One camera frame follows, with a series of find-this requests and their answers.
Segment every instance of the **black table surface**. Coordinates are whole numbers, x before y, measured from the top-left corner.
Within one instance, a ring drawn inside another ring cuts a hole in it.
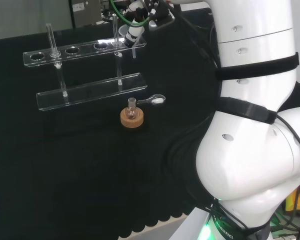
[[[209,27],[208,12],[185,15]],[[111,36],[110,24],[55,33],[58,46]],[[194,208],[183,184],[161,171],[162,151],[213,111],[219,84],[177,22],[144,37],[136,59],[123,53],[122,74],[141,73],[146,90],[46,112],[36,93],[59,88],[55,69],[25,67],[23,52],[48,48],[47,35],[0,40],[0,240],[116,240]],[[112,54],[63,69],[68,87],[116,76]],[[128,98],[153,94],[166,103],[144,106],[143,126],[125,129]],[[297,84],[282,109],[299,106]]]

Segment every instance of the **acrylic test tube rack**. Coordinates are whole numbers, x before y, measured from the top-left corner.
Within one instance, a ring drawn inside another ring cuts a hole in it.
[[[23,53],[23,62],[27,67],[54,64],[60,89],[39,92],[36,94],[38,108],[41,111],[58,109],[75,104],[86,103],[98,99],[135,92],[147,87],[140,73],[122,76],[121,60],[123,51],[132,51],[136,58],[136,48],[142,48],[147,43],[140,36],[132,48],[124,45],[124,37],[119,37],[118,17],[112,15],[114,38],[102,39],[80,44],[56,46],[51,24],[46,25],[51,48]],[[95,81],[74,87],[66,87],[62,62],[86,58],[90,56],[114,53],[117,76],[110,79]]]

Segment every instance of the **black velcro strap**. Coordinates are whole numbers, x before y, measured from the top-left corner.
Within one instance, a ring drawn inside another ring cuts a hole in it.
[[[217,80],[249,79],[273,74],[281,74],[293,69],[299,65],[299,55],[295,55],[272,60],[240,66],[228,66],[217,68],[215,76]]]
[[[220,97],[217,111],[270,125],[277,118],[276,111],[232,97]]]

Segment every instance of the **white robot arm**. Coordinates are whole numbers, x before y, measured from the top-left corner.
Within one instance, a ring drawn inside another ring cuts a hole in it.
[[[173,4],[193,2],[197,1],[171,1]],[[213,13],[222,68],[273,62],[296,55],[290,0],[205,2]],[[296,69],[225,79],[220,97],[239,99],[277,112],[295,83]],[[300,137],[300,108],[278,115]],[[269,223],[281,202],[300,185],[300,144],[278,119],[269,124],[217,111],[199,146],[196,169],[203,186],[227,211],[248,228],[257,228]],[[209,225],[214,239],[225,239],[213,218]],[[272,235],[268,233],[262,239],[270,240]]]

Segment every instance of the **green cable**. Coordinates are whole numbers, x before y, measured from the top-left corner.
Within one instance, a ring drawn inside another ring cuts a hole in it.
[[[142,21],[142,22],[139,22],[139,23],[133,23],[129,20],[127,20],[124,16],[122,16],[122,14],[119,12],[119,10],[116,8],[115,6],[115,3],[114,3],[114,0],[110,0],[110,3],[115,11],[115,14],[122,19],[122,21],[124,21],[127,25],[129,25],[130,27],[135,27],[135,28],[138,28],[138,27],[143,27],[144,25],[146,25],[148,23],[148,21],[150,20],[149,17],[146,18],[146,20]]]

